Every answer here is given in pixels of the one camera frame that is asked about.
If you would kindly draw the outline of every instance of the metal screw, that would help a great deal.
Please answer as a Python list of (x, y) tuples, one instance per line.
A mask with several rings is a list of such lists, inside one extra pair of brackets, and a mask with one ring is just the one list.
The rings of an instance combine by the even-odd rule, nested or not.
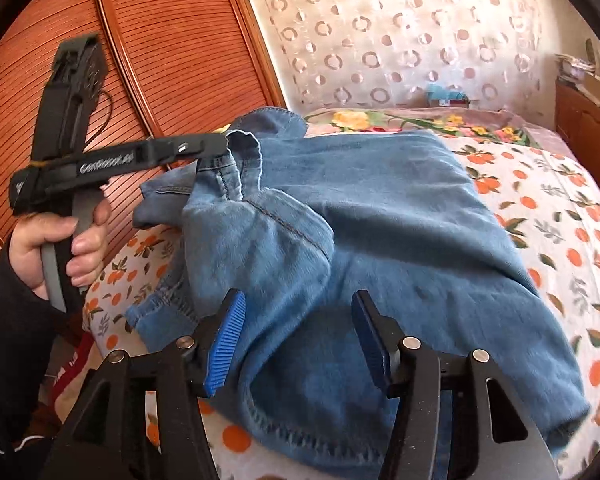
[(422, 343), (417, 337), (405, 337), (402, 340), (402, 344), (405, 348), (408, 348), (409, 350), (417, 350), (418, 348), (420, 348), (420, 345)]
[(109, 362), (113, 363), (113, 364), (119, 363), (124, 358), (125, 358), (124, 350), (114, 350), (107, 356), (107, 359), (109, 360)]
[(489, 353), (486, 350), (478, 348), (474, 350), (474, 359), (481, 363), (485, 363), (489, 360)]
[(190, 335), (184, 335), (176, 340), (176, 346), (181, 350), (186, 350), (194, 345), (195, 341)]

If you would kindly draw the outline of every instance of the black sleeve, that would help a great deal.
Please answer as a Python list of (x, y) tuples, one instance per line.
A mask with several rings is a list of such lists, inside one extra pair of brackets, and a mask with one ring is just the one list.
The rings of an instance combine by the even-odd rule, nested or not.
[(27, 429), (62, 315), (11, 268), (9, 243), (0, 254), (0, 411), (12, 441)]

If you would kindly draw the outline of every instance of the yellow flower print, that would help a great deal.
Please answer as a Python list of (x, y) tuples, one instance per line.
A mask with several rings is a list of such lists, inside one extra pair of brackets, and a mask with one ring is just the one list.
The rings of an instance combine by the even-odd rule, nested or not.
[(332, 124), (349, 130), (366, 130), (370, 126), (369, 117), (366, 112), (354, 110), (343, 110), (336, 112), (331, 120)]

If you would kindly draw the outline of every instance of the device handle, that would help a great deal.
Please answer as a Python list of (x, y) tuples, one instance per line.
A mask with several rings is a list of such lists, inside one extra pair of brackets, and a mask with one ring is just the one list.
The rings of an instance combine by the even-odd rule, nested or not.
[(45, 277), (46, 291), (52, 307), (60, 312), (72, 314), (82, 308), (84, 295), (88, 287), (75, 287), (71, 278), (66, 275), (66, 264), (72, 259), (71, 245), (73, 238), (85, 232), (93, 224), (93, 211), (104, 199), (99, 187), (81, 189), (72, 197), (54, 202), (50, 211), (61, 216), (74, 216), (78, 225), (72, 237), (61, 242), (42, 245), (42, 273)]

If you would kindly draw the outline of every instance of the logo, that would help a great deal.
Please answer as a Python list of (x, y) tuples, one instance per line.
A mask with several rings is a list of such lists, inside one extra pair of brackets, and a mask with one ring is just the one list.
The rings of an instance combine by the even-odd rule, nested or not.
[(89, 164), (83, 164), (80, 166), (80, 174), (91, 173), (92, 171), (104, 170), (105, 168), (113, 168), (114, 166), (122, 166), (123, 164), (130, 164), (134, 161), (133, 152), (127, 153), (126, 155), (119, 155), (110, 158), (101, 158), (96, 162)]

